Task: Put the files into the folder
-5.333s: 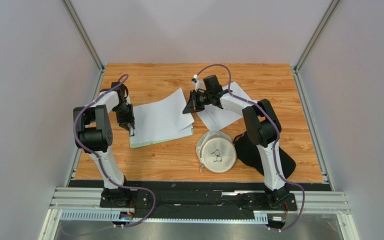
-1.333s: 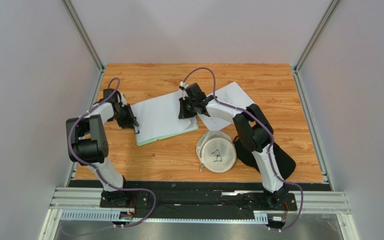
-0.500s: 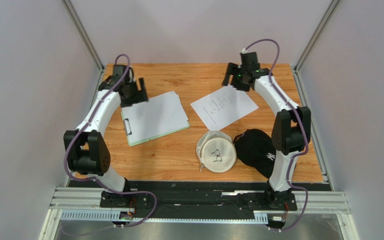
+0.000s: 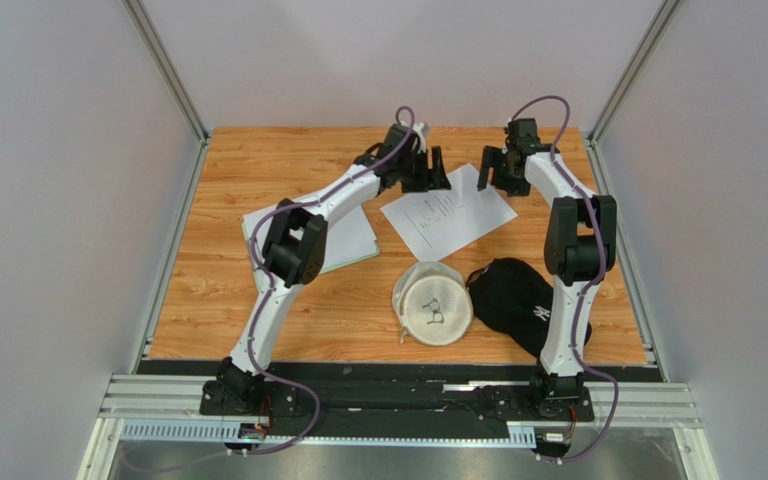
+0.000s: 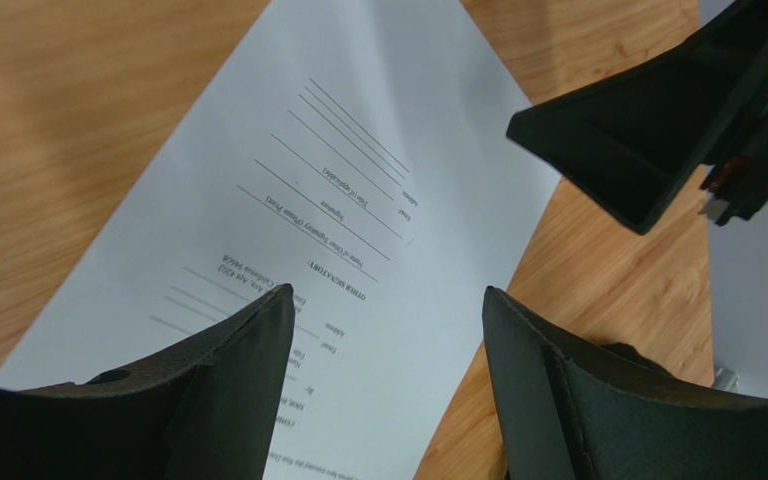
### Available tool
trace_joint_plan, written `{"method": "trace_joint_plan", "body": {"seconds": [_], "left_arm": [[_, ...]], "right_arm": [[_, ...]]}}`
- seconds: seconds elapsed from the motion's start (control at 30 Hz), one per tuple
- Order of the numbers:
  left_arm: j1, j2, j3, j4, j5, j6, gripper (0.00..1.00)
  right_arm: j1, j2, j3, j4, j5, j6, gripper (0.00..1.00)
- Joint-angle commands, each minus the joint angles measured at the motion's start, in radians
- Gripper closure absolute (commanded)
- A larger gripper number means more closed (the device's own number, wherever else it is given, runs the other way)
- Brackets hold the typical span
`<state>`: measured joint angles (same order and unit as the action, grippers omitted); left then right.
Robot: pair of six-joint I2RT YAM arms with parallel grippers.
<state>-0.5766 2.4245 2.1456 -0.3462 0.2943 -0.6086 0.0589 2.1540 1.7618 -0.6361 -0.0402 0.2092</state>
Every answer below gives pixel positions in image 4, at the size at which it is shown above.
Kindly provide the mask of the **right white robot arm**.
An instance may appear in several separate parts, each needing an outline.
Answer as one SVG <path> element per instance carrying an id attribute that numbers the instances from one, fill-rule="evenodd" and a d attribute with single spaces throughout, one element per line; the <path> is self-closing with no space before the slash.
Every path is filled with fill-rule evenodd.
<path id="1" fill-rule="evenodd" d="M 502 148 L 482 153 L 477 188 L 510 196 L 536 189 L 551 208 L 544 262 L 553 279 L 549 332 L 529 381 L 527 405 L 543 419 L 566 415 L 585 397 L 584 344 L 592 305 L 615 262 L 617 203 L 580 181 L 532 118 L 512 119 Z"/>

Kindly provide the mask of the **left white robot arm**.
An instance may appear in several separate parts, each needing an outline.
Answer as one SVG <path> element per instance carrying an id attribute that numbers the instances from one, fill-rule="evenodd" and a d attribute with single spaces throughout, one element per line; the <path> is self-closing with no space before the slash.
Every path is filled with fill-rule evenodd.
<path id="1" fill-rule="evenodd" d="M 249 257 L 265 279 L 237 345 L 203 385 L 201 414 L 254 415 L 265 407 L 274 346 L 292 305 L 322 270 L 331 227 L 394 185 L 405 193 L 450 188 L 440 149 L 427 145 L 430 129 L 395 122 L 330 185 L 282 200 L 252 227 Z"/>

